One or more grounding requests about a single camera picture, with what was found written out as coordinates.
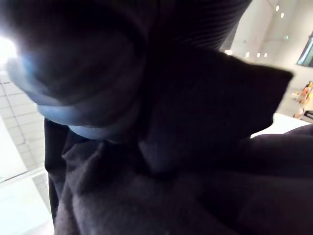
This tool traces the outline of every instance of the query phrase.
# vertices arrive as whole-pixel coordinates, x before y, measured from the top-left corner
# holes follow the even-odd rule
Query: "dark sweater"
[[[104,2],[0,2],[14,82],[100,139],[45,121],[55,234],[311,234],[312,126],[249,138],[292,74],[214,51],[249,1]]]

